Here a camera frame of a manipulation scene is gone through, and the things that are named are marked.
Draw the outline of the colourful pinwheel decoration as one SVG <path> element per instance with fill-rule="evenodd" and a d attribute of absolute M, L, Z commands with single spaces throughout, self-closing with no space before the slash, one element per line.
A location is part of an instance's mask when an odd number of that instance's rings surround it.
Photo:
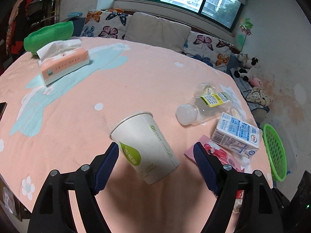
<path fill-rule="evenodd" d="M 242 32 L 244 32 L 247 36 L 252 34 L 253 23 L 251 23 L 250 18 L 242 19 L 239 27 Z"/>

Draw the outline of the right butterfly print pillow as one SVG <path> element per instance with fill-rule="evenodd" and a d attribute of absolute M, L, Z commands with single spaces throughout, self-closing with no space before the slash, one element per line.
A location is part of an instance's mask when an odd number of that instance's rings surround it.
<path fill-rule="evenodd" d="M 232 48 L 233 44 L 218 37 L 191 31 L 182 53 L 225 73 Z"/>

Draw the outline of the white blue milk carton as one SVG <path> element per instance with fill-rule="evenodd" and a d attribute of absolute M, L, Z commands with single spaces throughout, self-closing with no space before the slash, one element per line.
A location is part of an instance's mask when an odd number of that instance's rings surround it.
<path fill-rule="evenodd" d="M 223 112 L 211 140 L 243 157 L 251 158 L 259 150 L 260 133 L 257 127 Z"/>

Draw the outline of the clear jelly cup yellow lid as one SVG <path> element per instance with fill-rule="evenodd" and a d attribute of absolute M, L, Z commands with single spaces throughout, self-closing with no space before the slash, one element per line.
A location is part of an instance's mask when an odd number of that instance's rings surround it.
<path fill-rule="evenodd" d="M 195 89 L 194 97 L 201 97 L 204 95 L 214 94 L 216 92 L 216 88 L 211 83 L 200 83 Z"/>

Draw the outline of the butterfly print pillow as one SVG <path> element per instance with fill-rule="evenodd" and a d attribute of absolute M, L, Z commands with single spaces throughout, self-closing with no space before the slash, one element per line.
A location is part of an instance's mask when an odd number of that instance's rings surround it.
<path fill-rule="evenodd" d="M 218 37 L 191 31 L 182 53 L 225 73 L 232 48 L 233 44 Z"/>
<path fill-rule="evenodd" d="M 89 10 L 80 37 L 124 39 L 131 17 L 120 10 Z"/>

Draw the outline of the clothes rack with garments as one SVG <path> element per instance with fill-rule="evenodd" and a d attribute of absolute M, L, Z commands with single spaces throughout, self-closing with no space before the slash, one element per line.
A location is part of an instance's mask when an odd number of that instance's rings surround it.
<path fill-rule="evenodd" d="M 6 53 L 17 59 L 24 52 L 24 39 L 42 27 L 59 22 L 60 0 L 16 0 L 6 29 Z"/>

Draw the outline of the left butterfly print pillow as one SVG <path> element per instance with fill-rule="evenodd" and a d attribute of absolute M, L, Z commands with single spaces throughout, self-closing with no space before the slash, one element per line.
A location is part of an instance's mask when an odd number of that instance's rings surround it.
<path fill-rule="evenodd" d="M 131 17 L 120 10 L 89 10 L 80 37 L 124 39 Z"/>

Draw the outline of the peach patterned tablecloth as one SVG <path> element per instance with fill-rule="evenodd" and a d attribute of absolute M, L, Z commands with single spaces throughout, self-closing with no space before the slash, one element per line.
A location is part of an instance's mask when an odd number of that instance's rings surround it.
<path fill-rule="evenodd" d="M 152 113 L 180 165 L 148 185 L 120 156 L 97 196 L 112 232 L 200 232 L 215 203 L 198 167 L 184 152 L 211 136 L 217 120 L 183 127 L 176 119 L 200 83 L 227 92 L 246 119 L 252 113 L 236 83 L 205 63 L 165 48 L 119 39 L 83 38 L 90 64 L 50 87 L 26 53 L 1 75 L 1 175 L 32 210 L 51 170 L 75 171 L 103 154 L 124 118 Z"/>

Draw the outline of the white paper cup green logo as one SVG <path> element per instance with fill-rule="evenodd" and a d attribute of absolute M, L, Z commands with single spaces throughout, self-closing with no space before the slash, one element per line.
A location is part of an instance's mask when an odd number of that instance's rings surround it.
<path fill-rule="evenodd" d="M 121 120 L 112 129 L 110 138 L 148 185 L 180 165 L 150 112 L 138 112 Z"/>

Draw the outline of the green plastic mesh basket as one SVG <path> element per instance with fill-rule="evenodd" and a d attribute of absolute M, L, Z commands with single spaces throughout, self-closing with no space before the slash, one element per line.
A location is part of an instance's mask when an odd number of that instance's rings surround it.
<path fill-rule="evenodd" d="M 270 124 L 264 124 L 263 126 L 263 141 L 273 181 L 281 183 L 287 175 L 287 158 L 281 138 Z"/>

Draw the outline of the pink snack wrapper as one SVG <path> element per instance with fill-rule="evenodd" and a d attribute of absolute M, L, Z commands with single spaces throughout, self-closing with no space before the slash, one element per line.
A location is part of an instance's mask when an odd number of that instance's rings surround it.
<path fill-rule="evenodd" d="M 235 170 L 243 173 L 248 167 L 248 161 L 244 161 L 241 158 L 238 158 L 238 156 L 236 156 L 233 152 L 231 153 L 228 150 L 217 145 L 209 137 L 203 135 L 198 140 L 198 142 L 202 144 L 207 154 L 211 156 L 216 156 L 223 165 L 229 164 Z"/>

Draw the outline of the pink tissue pack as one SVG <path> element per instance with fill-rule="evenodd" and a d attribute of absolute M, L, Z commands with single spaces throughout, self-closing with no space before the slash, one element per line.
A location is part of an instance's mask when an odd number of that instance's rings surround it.
<path fill-rule="evenodd" d="M 82 42 L 78 38 L 53 41 L 36 52 L 46 86 L 89 63 L 89 52 L 81 45 Z"/>

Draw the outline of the spotted cream cloth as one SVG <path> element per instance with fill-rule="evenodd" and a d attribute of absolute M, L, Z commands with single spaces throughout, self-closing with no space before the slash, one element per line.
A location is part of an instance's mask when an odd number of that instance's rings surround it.
<path fill-rule="evenodd" d="M 253 87 L 247 95 L 246 101 L 267 107 L 272 102 L 272 98 L 267 95 L 266 91 L 261 87 Z"/>

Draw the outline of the black white plush toys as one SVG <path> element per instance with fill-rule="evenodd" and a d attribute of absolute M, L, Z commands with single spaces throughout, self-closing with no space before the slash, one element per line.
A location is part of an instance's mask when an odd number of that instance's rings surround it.
<path fill-rule="evenodd" d="M 235 54 L 239 62 L 239 68 L 234 71 L 236 78 L 242 78 L 246 82 L 250 82 L 260 68 L 259 59 L 257 57 L 250 57 L 248 54 Z"/>

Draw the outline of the clear plastic bottle yellow label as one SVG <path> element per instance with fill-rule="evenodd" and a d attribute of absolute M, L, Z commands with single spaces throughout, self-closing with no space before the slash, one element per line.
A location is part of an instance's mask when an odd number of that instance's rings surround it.
<path fill-rule="evenodd" d="M 197 126 L 221 116 L 223 112 L 228 113 L 231 107 L 232 99 L 225 92 L 196 96 L 189 103 L 178 106 L 176 118 L 183 126 Z"/>

